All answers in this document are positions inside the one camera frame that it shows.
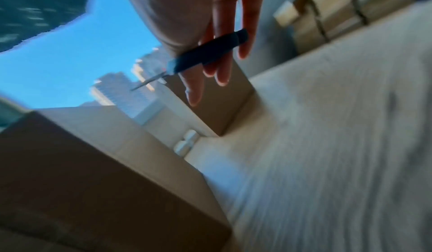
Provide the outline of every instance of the white object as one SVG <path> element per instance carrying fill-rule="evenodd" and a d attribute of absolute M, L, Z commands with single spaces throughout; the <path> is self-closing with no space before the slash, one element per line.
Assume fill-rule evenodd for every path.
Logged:
<path fill-rule="evenodd" d="M 181 157 L 185 157 L 191 148 L 192 148 L 192 146 L 188 142 L 182 140 L 182 141 L 178 142 L 177 144 L 175 144 L 174 152 Z"/>
<path fill-rule="evenodd" d="M 191 147 L 193 147 L 195 142 L 200 138 L 200 135 L 195 130 L 189 130 L 184 134 L 183 138 Z"/>

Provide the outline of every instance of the hand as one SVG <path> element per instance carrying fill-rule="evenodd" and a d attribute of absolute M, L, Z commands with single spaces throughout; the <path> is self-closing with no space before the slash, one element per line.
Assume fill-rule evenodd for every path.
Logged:
<path fill-rule="evenodd" d="M 131 0 L 147 27 L 173 55 L 180 55 L 198 44 L 234 31 L 237 0 Z M 247 57 L 255 40 L 262 0 L 242 0 L 243 28 L 249 41 L 238 49 Z M 220 86 L 228 84 L 233 54 L 218 61 L 195 66 L 180 74 L 191 106 L 199 103 L 204 91 L 204 75 L 216 77 Z"/>

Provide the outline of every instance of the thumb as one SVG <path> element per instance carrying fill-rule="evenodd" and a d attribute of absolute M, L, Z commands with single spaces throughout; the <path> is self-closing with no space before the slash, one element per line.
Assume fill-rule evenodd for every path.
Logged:
<path fill-rule="evenodd" d="M 203 66 L 196 65 L 179 74 L 180 79 L 186 86 L 186 96 L 188 97 L 189 104 L 196 106 L 204 92 L 204 74 Z"/>

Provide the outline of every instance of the blue sky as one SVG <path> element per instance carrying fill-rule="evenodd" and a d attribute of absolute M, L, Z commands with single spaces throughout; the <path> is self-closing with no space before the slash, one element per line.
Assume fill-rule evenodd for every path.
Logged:
<path fill-rule="evenodd" d="M 28 108 L 78 106 L 105 73 L 136 80 L 135 59 L 157 45 L 129 0 L 91 0 L 87 15 L 0 53 L 0 92 Z"/>

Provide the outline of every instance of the wooden table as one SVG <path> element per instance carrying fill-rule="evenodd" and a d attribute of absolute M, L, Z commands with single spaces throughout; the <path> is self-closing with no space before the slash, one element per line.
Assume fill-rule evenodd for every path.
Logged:
<path fill-rule="evenodd" d="M 242 251 L 432 251 L 432 3 L 251 82 L 186 157 Z"/>

